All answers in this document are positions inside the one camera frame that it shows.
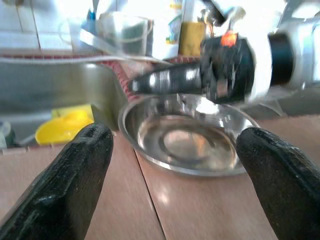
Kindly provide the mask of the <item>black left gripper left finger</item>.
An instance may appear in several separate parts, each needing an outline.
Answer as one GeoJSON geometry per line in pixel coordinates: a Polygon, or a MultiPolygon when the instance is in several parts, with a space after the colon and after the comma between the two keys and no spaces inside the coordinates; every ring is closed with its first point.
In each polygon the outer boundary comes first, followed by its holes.
{"type": "Polygon", "coordinates": [[[0,221],[0,240],[85,240],[113,146],[107,126],[85,126],[0,221]]]}

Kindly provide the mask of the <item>mustard yellow sponge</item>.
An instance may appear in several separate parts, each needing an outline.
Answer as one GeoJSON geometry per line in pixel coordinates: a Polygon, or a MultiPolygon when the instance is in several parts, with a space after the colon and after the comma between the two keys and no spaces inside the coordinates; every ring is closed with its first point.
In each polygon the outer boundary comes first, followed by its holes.
{"type": "Polygon", "coordinates": [[[202,22],[183,22],[181,24],[179,55],[198,57],[201,55],[201,43],[205,36],[205,25],[202,22]]]}

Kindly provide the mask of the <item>yellow plastic bowl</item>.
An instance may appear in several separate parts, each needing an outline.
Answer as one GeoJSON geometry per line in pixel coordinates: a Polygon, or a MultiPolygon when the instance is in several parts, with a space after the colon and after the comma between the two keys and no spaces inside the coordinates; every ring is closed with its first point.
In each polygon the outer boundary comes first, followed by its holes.
{"type": "Polygon", "coordinates": [[[39,145],[67,143],[93,122],[92,113],[73,110],[43,123],[35,132],[35,140],[39,145]]]}

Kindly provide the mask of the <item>stainless steel plate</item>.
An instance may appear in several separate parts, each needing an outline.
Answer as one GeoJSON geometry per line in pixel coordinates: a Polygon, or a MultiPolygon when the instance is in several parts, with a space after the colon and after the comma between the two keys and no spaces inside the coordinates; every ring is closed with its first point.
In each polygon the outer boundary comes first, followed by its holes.
{"type": "Polygon", "coordinates": [[[236,140],[256,126],[238,108],[193,94],[145,96],[127,103],[118,116],[124,137],[148,161],[201,177],[244,173],[236,140]]]}

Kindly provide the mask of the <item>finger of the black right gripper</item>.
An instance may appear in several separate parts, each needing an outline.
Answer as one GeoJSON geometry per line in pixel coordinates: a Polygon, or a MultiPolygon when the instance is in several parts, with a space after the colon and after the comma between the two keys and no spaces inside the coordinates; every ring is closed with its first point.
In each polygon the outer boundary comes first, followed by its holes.
{"type": "Polygon", "coordinates": [[[128,89],[135,95],[187,94],[201,90],[198,62],[173,64],[134,77],[128,89]]]}

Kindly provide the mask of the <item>white detergent bottle yellow cap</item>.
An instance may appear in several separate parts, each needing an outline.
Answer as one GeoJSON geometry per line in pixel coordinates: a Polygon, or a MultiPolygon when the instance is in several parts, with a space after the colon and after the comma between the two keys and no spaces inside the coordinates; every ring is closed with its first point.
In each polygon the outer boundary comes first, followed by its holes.
{"type": "Polygon", "coordinates": [[[155,0],[152,56],[164,60],[178,55],[185,0],[155,0]]]}

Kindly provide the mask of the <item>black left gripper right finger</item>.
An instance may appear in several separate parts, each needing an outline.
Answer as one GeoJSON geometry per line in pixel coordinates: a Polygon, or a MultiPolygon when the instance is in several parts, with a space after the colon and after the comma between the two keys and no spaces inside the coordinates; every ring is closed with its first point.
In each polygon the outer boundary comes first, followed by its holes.
{"type": "Polygon", "coordinates": [[[278,240],[320,240],[320,168],[257,127],[241,132],[236,152],[278,240]]]}

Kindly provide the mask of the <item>clear small bucket with scourer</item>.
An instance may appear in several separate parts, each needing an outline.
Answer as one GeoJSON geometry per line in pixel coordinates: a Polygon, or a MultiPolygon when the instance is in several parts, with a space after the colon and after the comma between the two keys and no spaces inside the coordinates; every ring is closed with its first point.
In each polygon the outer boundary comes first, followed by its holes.
{"type": "Polygon", "coordinates": [[[96,30],[115,54],[145,56],[153,21],[123,12],[105,12],[96,20],[96,30]]]}

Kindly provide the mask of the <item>stainless steel sink basin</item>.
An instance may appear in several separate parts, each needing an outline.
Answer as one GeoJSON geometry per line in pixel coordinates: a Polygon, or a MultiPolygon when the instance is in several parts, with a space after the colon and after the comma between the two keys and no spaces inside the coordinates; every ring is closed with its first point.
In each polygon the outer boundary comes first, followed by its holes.
{"type": "Polygon", "coordinates": [[[0,63],[0,123],[11,126],[10,148],[36,145],[37,128],[61,108],[90,105],[99,123],[117,131],[126,102],[110,65],[0,63]]]}

